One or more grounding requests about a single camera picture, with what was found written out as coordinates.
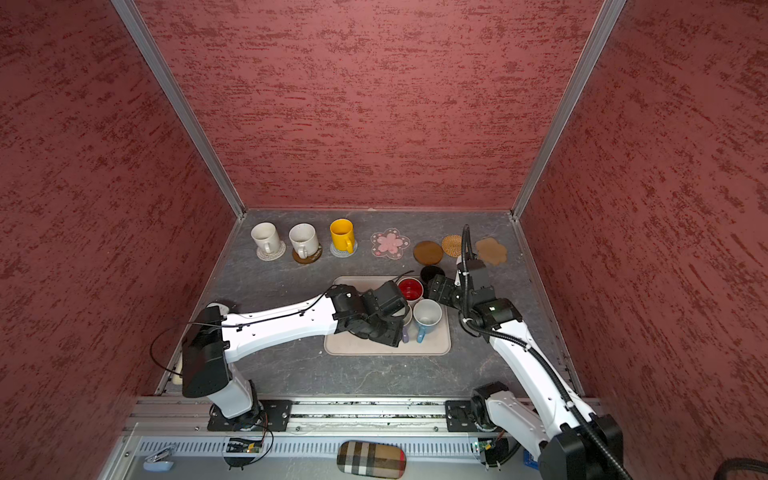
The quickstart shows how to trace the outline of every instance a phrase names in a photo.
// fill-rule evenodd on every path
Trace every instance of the black cable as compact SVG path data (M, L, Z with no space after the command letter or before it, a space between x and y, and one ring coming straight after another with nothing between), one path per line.
M274 434L274 433L272 433L272 430L270 430L270 427L268 427L268 426L266 426L266 425L263 425L263 428L264 428L265 430L267 430L267 431L269 432L269 434L270 434L270 439L271 439L271 442L270 442L270 447L269 447L269 448L266 450L266 452L264 452L264 455L261 455L259 458L257 458L256 460L253 460L253 461L252 461L251 463L249 463L248 465L251 465L251 464L253 464L253 463L256 463L256 462L258 462L259 460L261 460L262 458L266 457L266 454L272 451L272 445L275 445L275 434Z
M158 333L156 337L154 337L154 340L152 340L152 343L149 344L149 358L152 359L152 361L154 362L155 365L159 366L160 368L162 368L166 372L168 372L168 373L175 373L176 375L179 375L179 378L183 378L180 373L176 373L173 370L168 369L168 368L164 367L163 365L161 365L161 363L158 362L157 359L154 358L154 354L152 353L152 347L154 347L154 343L157 342L157 339L159 339L161 337L161 335L163 335L164 333L168 333L172 329L176 329L179 326L181 326L181 324L177 324L177 325L174 325L174 326L172 326L170 328L166 328L162 332Z
M477 333L483 333L488 336L494 336L498 339L507 340L508 342L512 342L517 346L520 346L525 349L526 352L533 355L533 357L541 364L541 366L544 368L544 371L547 373L549 378L552 380L552 383L554 383L554 387L558 389L558 392L560 393L560 397L563 399L566 404L573 402L571 395L566 390L565 386L563 385L563 382L560 381L558 374L555 372L554 369L549 365L549 362L544 358L542 354L539 353L538 350L530 348L527 342L525 342L523 339L519 339L516 336L507 335L506 333L501 332L495 332L493 330L488 329L481 329L475 326L472 322L467 322L467 326L470 329L473 329ZM590 427L589 423L586 419L584 419L584 416L579 412L578 408L572 408L568 409L569 412L573 414L573 416L576 418L576 420L581 424L581 426L584 428L584 433L587 435L587 437L592 441L592 443L598 448L600 453L605 457L605 459L608 461L609 464L616 470L616 472L619 473L619 475L624 480L632 480L632 477L629 475L629 472L624 468L624 466L621 464L621 462L618 461L616 457L611 453L611 450L608 449L608 446L605 445L605 442L598 436L597 433L592 430L592 427Z
M736 470L768 473L768 462L761 462L754 458L729 458L720 464L717 472L715 472L714 480L727 480L728 473Z
M520 449L520 442L515 441L515 446L509 449L509 453L504 458L499 460L498 464L504 465L506 462L509 462L510 458L514 457L515 453L517 453L519 449Z
M397 283L398 280L403 278L405 275L408 275L409 273L413 273L413 270L408 270L407 272L400 273L398 276L395 277L393 282Z
M272 432L272 430L270 430L270 428L268 426L266 426L266 411L262 410L261 412L264 414L264 420L263 420L263 422L261 424L261 429L262 429L262 432L263 432L263 435L261 437L261 446L264 447L264 439L266 438L266 433L268 432L270 434L270 447L259 458L255 458L255 459L251 460L250 462L248 462L246 464L238 465L238 466L240 466L240 468L247 467L248 465L253 465L254 463L256 463L259 460L261 460L262 458L266 457L266 455L269 452L272 451L272 446L275 445L275 434ZM240 437L230 437L230 441L233 440L233 439L237 440L239 442L242 442L242 443L250 441L249 439L242 439Z
M326 289L326 290L325 290L323 293L321 293L321 294L320 294L320 295L319 295L319 296L318 296L318 297L315 299L315 301L314 301L314 302L312 302L312 303L311 303L311 304L310 304L310 305L309 305L307 308L301 309L301 310L299 310L298 312L293 312L293 313L286 313L285 315L279 315L279 316L273 316L273 317L271 317L271 318L268 318L268 319L254 320L253 322L246 322L246 323L238 323L237 325L211 325L210 323L202 323L202 322L185 322L185 323L177 323L176 325L173 325L173 326L171 326L171 327L168 327L168 328L166 328L165 330L163 330L162 332L158 333L158 334L157 334L157 336L155 336L155 337L154 337L154 339L152 340L152 342L149 344L149 357L152 359L152 362L154 362L154 364L155 364L155 365L159 366L160 368L162 368L162 369L163 369L163 370L165 370L166 372L168 372L168 373L175 373L176 375L179 375L179 378L183 378L183 376L182 376L180 373L176 373L176 372L174 372L173 370L166 368L166 367L165 367L165 366L163 366L163 365L162 365L160 362L158 362L158 361L157 361L157 359L155 359L155 358L154 358L154 354L152 353L152 347L154 347L154 344L157 342L157 340L158 340L158 339L159 339L159 338L160 338L160 337L161 337L161 336L162 336L164 333L168 333L168 332L170 332L172 329L176 329L176 328L179 328L180 326L188 326L188 325L201 325L201 326L207 326L207 327L210 327L211 329L221 329L221 328L243 328L244 326L249 326L249 325L256 325L257 323L262 323L262 322L269 322L269 321L271 321L271 320L277 320L277 319L281 319L281 318L286 318L286 317L288 317L288 316L294 316L294 315L303 316L303 315L304 315L304 313L306 313L306 312L307 312L309 309L311 309L313 306L317 305L317 303L320 301L320 299L322 299L322 298L325 296L325 294L326 294L326 293L328 293L328 290L331 290L331 288L333 288L333 286L330 286L330 287L328 287L328 288L327 288L327 289Z
M462 230L462 272L467 271L467 260L473 260L473 255L472 239L469 236L469 225L465 225L464 230ZM467 332L470 336L480 338L481 335L475 335L467 330L467 327L464 325L463 319L469 318L469 281L465 274L457 273L457 275L459 275L458 282L461 284L462 292L464 293L459 301L459 309L461 310L462 318L458 320L458 324L461 325L462 330Z

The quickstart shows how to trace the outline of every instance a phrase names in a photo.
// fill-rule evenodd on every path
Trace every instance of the beige tray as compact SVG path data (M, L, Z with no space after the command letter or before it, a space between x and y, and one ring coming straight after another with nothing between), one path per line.
M343 283L357 288L359 292L379 288L394 276L340 276L333 281L334 285ZM331 355L445 355L451 349L451 330L448 328L448 309L442 306L442 319L437 328L426 334L424 341L416 342L419 333L415 320L408 325L411 341L400 342L397 348L360 339L349 332L326 336L325 348Z

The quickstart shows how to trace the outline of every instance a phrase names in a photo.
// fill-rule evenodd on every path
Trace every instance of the yellow mug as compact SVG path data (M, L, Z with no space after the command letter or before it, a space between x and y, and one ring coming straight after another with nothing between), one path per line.
M355 253L355 232L352 222L346 218L339 218L331 223L331 238L333 246L339 252Z

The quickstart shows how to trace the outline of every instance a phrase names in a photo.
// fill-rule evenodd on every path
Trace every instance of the gray countertop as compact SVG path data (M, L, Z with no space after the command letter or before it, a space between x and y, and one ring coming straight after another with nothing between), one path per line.
M353 222L359 243L355 254L346 259L329 251L329 225L342 217ZM274 223L287 245L286 253L273 262L257 258L250 238L251 228L260 222ZM299 265L291 255L288 231L297 223L311 223L323 245L322 257L310 265ZM542 351L564 370L562 354L535 299L504 213L252 210L237 232L226 265L212 282L208 300L228 300L236 304L237 312L256 312L307 300L342 275L396 276L411 269L418 275L422 266L413 258L413 246L422 240L440 243L446 235L461 234L465 223L472 229L473 243L494 237L507 248L507 263L488 266L496 295L515 304ZM400 260L371 253L371 235L390 227L412 241ZM455 276L454 258L445 255L439 266L446 276ZM331 356L323 348L323 337L310 337L262 350L240 360L237 367L253 380L260 395L468 396L475 387L498 380L515 395L526 396L504 360L484 340L465 333L455 310L449 311L452 348L443 356Z

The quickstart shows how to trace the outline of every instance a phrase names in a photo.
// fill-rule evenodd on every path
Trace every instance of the white mug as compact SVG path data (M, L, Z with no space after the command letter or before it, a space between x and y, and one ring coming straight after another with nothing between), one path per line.
M271 223L259 223L250 231L250 237L267 255L274 255L280 249L280 237L277 236L277 228Z
M296 251L296 255L301 259L311 257L317 252L317 249L320 248L315 227L308 223L299 223L294 228L290 229L288 237L293 244L293 249Z

